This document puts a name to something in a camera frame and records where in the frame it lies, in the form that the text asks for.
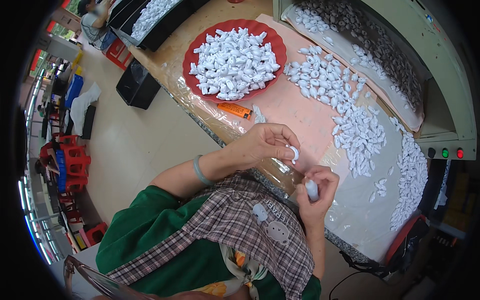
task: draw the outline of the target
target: red bowl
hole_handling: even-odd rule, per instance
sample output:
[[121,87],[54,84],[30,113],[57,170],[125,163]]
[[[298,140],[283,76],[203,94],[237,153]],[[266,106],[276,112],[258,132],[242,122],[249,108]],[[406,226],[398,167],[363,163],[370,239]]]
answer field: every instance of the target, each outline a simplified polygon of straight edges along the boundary
[[[277,64],[280,65],[280,69],[278,69],[276,72],[273,73],[276,77],[273,80],[267,81],[265,83],[264,89],[250,91],[249,94],[245,94],[245,96],[239,100],[234,100],[234,101],[220,100],[216,97],[216,94],[202,95],[202,91],[197,87],[198,79],[195,78],[195,75],[188,74],[188,72],[190,72],[190,63],[191,62],[194,62],[195,64],[198,63],[198,54],[195,54],[193,52],[193,49],[198,48],[202,43],[205,43],[205,37],[207,33],[212,36],[215,36],[216,34],[215,31],[217,29],[220,29],[223,31],[231,31],[232,28],[235,28],[236,30],[238,30],[238,27],[248,28],[248,33],[254,34],[256,36],[262,33],[263,31],[267,33],[267,36],[264,39],[263,45],[265,45],[266,43],[271,43],[272,45],[272,51],[275,53],[275,56],[276,56],[276,62]],[[245,19],[228,20],[225,22],[215,24],[210,28],[207,28],[205,31],[200,33],[197,36],[197,38],[190,44],[190,47],[188,48],[187,53],[185,53],[185,59],[183,60],[183,65],[182,65],[183,77],[185,78],[185,83],[190,88],[192,93],[194,93],[195,95],[199,96],[204,100],[213,101],[215,103],[222,103],[222,102],[236,103],[239,101],[252,99],[256,95],[265,92],[267,88],[271,87],[278,79],[278,76],[283,72],[283,66],[285,65],[286,61],[287,61],[287,48],[283,44],[282,38],[278,35],[278,33],[276,33],[275,30],[268,27],[266,24],[257,22],[255,20],[245,20]]]

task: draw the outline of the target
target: plaid apron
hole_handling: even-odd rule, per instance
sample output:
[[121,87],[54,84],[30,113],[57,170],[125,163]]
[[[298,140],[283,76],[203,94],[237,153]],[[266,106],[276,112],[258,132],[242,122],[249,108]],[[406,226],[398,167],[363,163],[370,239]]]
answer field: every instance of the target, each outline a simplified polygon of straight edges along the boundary
[[[236,173],[195,195],[210,197],[180,230],[107,276],[129,285],[167,263],[195,240],[207,239],[219,243],[224,256],[228,256],[224,246],[245,253],[272,273],[286,299],[301,299],[314,268],[303,230],[286,206],[245,176]],[[250,287],[255,278],[245,278],[244,284]],[[258,299],[256,289],[251,288],[250,294]]]

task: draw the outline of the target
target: hair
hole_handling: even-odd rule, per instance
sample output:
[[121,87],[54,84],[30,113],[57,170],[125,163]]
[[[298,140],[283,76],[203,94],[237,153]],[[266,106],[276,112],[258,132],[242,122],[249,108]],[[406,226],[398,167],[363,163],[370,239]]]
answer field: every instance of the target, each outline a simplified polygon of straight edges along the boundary
[[40,158],[39,158],[35,162],[35,172],[37,174],[41,174],[42,171],[43,171],[43,164],[42,164],[42,162],[40,161]]
[[80,2],[78,3],[77,11],[78,11],[78,13],[80,14],[81,17],[83,17],[84,15],[86,15],[88,13],[87,5],[90,4],[90,2],[92,2],[92,1],[91,0],[80,0]]

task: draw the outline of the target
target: cartoon face print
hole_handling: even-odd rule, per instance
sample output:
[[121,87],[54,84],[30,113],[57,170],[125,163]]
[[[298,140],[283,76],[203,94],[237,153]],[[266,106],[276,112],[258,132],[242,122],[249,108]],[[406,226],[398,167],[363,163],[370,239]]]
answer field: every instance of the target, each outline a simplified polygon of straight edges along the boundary
[[267,220],[267,217],[268,217],[267,210],[260,203],[257,203],[253,206],[253,210],[251,211],[251,213],[257,217],[258,225],[260,225],[262,221]]
[[272,221],[268,224],[268,227],[265,228],[265,232],[267,233],[267,236],[279,241],[282,245],[287,245],[290,242],[288,239],[290,231],[283,223]]

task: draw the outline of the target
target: worktable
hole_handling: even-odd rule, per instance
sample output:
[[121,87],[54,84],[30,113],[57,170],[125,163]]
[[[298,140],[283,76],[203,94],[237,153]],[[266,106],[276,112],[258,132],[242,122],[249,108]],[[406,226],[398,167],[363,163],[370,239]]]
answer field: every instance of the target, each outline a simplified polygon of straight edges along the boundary
[[[225,126],[189,99],[197,97],[186,87],[182,77],[182,62],[190,43],[205,29],[230,19],[255,19],[260,14],[273,15],[271,0],[245,0],[234,4],[225,0],[210,0],[197,13],[180,25],[156,52],[129,46],[132,55],[150,72],[161,86],[180,104],[188,115],[221,147],[231,143],[240,135]],[[287,198],[295,191],[303,175],[286,169],[273,159],[264,160],[253,169],[252,174],[283,203],[291,204]],[[367,262],[369,259],[325,228],[325,237],[353,260]]]

